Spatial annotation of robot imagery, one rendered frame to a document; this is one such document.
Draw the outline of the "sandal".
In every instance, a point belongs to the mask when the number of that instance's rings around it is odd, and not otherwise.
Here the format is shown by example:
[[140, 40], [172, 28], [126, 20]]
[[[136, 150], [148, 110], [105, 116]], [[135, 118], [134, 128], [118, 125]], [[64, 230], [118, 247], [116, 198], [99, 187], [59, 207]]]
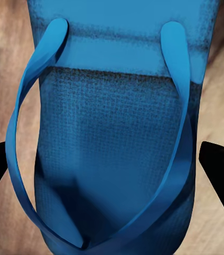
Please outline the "sandal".
[[[173, 255], [191, 223], [220, 0], [27, 0], [33, 52], [5, 140], [15, 194], [54, 255]], [[16, 158], [39, 79], [36, 210]]]

